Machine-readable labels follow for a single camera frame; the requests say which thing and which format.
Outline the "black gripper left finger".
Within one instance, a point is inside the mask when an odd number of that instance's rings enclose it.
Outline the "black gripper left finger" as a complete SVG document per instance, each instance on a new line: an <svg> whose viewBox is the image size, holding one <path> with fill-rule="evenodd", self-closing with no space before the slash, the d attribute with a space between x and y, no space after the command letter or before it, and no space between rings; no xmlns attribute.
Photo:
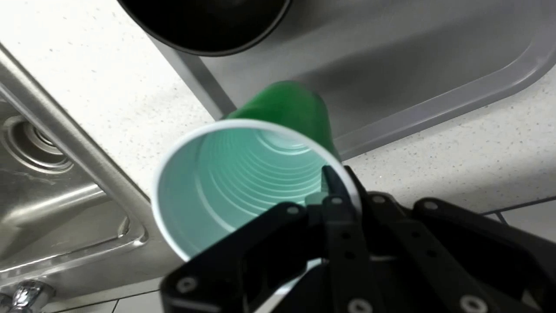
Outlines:
<svg viewBox="0 0 556 313"><path fill-rule="evenodd" d="M162 313L253 313L279 286L274 313L371 313L361 219L333 168L315 205L281 201L161 279Z"/></svg>

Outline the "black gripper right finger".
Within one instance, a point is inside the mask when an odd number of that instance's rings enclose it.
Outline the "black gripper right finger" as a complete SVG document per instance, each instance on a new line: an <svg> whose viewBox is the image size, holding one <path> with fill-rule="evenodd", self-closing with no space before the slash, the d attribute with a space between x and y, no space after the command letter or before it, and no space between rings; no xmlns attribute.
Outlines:
<svg viewBox="0 0 556 313"><path fill-rule="evenodd" d="M368 252L428 313L556 313L556 243L439 198L359 191Z"/></svg>

